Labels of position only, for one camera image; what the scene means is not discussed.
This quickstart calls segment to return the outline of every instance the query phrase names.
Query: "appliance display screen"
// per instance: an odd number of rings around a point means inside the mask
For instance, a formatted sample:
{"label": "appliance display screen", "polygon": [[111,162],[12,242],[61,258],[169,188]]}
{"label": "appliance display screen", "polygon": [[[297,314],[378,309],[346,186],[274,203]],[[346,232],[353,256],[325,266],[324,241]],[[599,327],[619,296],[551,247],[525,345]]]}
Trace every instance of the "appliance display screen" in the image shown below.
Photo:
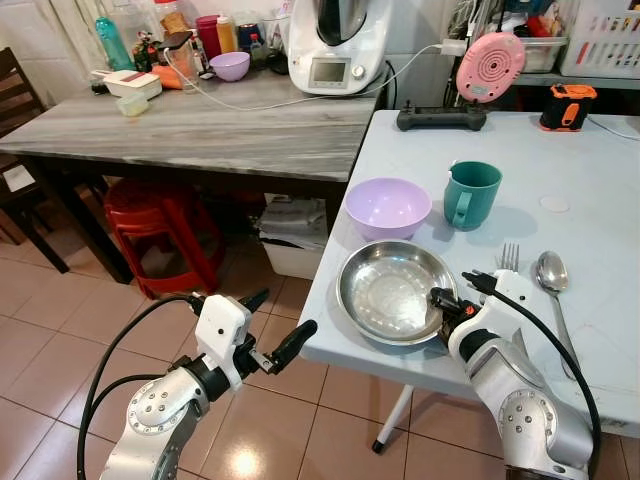
{"label": "appliance display screen", "polygon": [[344,63],[317,62],[313,79],[316,82],[342,82],[345,67]]}

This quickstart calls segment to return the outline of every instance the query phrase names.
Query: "metal spoon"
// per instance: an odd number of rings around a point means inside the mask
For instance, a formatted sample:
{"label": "metal spoon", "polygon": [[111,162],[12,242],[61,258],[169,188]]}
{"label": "metal spoon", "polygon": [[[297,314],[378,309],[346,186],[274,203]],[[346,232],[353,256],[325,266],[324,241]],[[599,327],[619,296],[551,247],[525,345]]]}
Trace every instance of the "metal spoon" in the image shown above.
{"label": "metal spoon", "polygon": [[[557,326],[558,326],[558,339],[560,343],[567,349],[573,361],[579,366],[578,357],[576,351],[573,349],[569,332],[567,331],[567,325],[564,323],[564,315],[562,314],[562,307],[560,306],[560,300],[558,294],[569,286],[569,274],[567,269],[562,263],[562,260],[557,253],[546,251],[543,252],[538,258],[536,265],[536,278],[540,286],[555,299],[557,306]],[[569,368],[567,362],[562,359],[562,369],[564,373],[572,380],[576,377]]]}

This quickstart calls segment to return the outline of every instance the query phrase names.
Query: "teal bottle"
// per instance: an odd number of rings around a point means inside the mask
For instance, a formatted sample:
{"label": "teal bottle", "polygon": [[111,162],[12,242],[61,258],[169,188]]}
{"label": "teal bottle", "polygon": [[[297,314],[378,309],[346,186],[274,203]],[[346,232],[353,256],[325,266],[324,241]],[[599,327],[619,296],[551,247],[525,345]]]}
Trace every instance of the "teal bottle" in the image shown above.
{"label": "teal bottle", "polygon": [[109,66],[114,70],[135,70],[133,62],[127,53],[127,49],[122,43],[122,38],[118,33],[115,24],[107,17],[100,17],[96,20],[96,32],[100,37],[102,46],[107,52]]}

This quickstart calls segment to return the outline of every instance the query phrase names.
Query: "lavender plastic bowl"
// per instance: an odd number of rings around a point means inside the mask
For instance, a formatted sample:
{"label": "lavender plastic bowl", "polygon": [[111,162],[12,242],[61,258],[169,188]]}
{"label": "lavender plastic bowl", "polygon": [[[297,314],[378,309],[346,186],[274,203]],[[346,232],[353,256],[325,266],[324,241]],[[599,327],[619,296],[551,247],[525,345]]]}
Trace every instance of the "lavender plastic bowl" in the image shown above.
{"label": "lavender plastic bowl", "polygon": [[431,197],[401,178],[374,178],[353,187],[345,201],[356,229],[367,240],[410,238],[431,211]]}
{"label": "lavender plastic bowl", "polygon": [[251,56],[246,52],[223,53],[209,60],[216,75],[225,82],[236,82],[249,71]]}

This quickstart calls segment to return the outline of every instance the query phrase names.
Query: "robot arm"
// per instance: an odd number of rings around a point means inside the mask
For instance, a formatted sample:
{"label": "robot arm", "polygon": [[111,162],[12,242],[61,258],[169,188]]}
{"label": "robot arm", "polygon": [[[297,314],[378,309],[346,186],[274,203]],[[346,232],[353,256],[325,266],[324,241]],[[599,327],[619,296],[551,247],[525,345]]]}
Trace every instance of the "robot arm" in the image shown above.
{"label": "robot arm", "polygon": [[[243,303],[255,310],[261,302]],[[251,311],[245,305],[221,295],[206,298],[196,325],[200,355],[181,358],[169,373],[136,392],[101,480],[175,480],[180,453],[209,404],[228,389],[237,391],[242,379],[258,369],[282,371],[317,330],[316,322],[308,320],[271,355],[260,354],[247,333]]]}
{"label": "robot arm", "polygon": [[[510,271],[496,276],[496,290],[527,304],[528,282]],[[493,415],[507,479],[588,480],[593,441],[586,420],[560,401],[526,354],[505,339],[522,317],[494,297],[480,308],[435,288],[431,302],[443,310],[440,335],[451,356]]]}

